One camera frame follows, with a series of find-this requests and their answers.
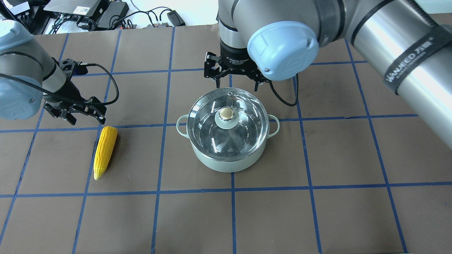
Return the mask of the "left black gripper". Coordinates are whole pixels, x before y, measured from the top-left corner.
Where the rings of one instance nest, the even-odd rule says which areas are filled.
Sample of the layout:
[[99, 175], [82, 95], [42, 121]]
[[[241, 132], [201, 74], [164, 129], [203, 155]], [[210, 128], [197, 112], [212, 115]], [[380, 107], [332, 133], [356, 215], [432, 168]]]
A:
[[88, 74], [88, 63], [66, 59], [62, 62], [54, 60], [55, 64], [44, 81], [44, 85], [50, 85], [47, 90], [51, 94], [44, 93], [43, 108], [53, 117], [66, 120], [72, 126], [76, 125], [77, 119], [73, 114], [83, 114], [97, 119], [104, 125], [106, 122], [105, 114], [107, 111], [104, 105], [95, 105], [100, 100], [92, 96], [85, 99], [81, 96], [78, 88], [71, 81], [74, 75]]

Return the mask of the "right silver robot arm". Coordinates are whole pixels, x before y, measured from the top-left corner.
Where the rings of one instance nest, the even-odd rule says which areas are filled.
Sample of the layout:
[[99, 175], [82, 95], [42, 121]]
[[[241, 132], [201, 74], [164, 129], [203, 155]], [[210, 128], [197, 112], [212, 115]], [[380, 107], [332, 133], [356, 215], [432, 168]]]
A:
[[294, 77], [345, 38], [448, 146], [452, 143], [451, 26], [413, 0], [220, 0], [219, 56], [204, 76], [246, 75], [258, 86]]

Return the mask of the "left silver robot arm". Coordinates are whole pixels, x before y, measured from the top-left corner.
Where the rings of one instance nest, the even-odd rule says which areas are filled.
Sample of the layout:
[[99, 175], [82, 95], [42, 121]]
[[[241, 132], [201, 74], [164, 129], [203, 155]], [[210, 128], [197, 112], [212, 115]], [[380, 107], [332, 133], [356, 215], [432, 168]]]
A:
[[29, 119], [44, 108], [53, 118], [76, 124], [83, 114], [105, 124], [108, 103], [85, 99], [72, 77], [88, 73], [89, 63], [51, 57], [18, 21], [1, 21], [1, 118]]

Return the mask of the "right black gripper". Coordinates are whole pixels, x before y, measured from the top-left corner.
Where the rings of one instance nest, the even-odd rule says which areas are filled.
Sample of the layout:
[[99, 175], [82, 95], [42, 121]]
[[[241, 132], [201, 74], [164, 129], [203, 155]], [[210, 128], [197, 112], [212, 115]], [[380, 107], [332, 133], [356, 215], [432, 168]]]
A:
[[216, 82], [216, 88], [219, 89], [221, 78], [229, 74], [245, 75], [255, 81], [254, 92], [257, 92], [264, 82], [270, 82], [251, 59], [246, 48], [233, 48], [220, 42], [219, 56], [206, 52], [203, 76], [213, 79]]

